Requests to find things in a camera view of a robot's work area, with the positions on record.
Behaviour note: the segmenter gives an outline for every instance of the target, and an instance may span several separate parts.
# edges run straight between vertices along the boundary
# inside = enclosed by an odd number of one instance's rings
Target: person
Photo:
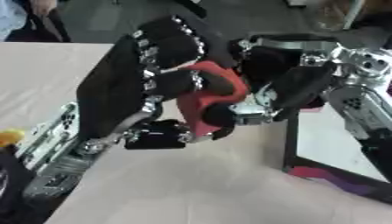
[[[41,18],[57,7],[57,0],[0,0],[0,41],[58,42]]]

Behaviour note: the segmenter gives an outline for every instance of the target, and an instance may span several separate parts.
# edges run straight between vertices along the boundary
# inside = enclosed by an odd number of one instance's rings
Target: white table
[[[108,49],[1,43],[0,129],[51,117]],[[168,104],[165,115],[178,113]],[[390,206],[269,168],[279,166],[284,130],[284,123],[240,127],[184,150],[116,147],[47,223],[390,223]]]

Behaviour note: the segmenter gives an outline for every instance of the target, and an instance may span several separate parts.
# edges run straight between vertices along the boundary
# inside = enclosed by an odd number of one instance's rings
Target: table surface
[[[109,48],[0,43],[0,130],[51,117]],[[47,223],[390,223],[388,205],[271,168],[282,162],[284,135],[276,123],[184,150],[115,147]]]
[[[329,104],[321,113],[299,115],[297,155],[388,183],[363,155],[361,145]]]

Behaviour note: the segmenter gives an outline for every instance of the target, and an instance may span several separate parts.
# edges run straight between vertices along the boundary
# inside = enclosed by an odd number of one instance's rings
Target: robotic arm
[[[71,192],[114,144],[184,148],[236,125],[282,121],[315,100],[331,103],[392,179],[390,52],[310,35],[257,35],[229,51],[198,19],[177,16],[122,37],[79,85],[77,102],[0,151],[0,217],[26,223],[21,207]],[[158,120],[173,99],[185,121]]]

